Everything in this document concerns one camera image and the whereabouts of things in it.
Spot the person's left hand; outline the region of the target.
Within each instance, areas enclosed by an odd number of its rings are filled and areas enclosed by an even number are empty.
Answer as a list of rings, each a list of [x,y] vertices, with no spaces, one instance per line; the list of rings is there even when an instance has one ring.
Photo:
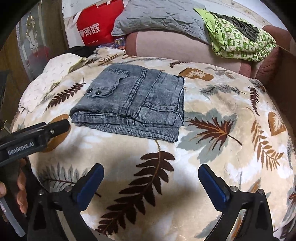
[[[28,209],[25,159],[1,166],[1,210],[9,222],[26,222]]]

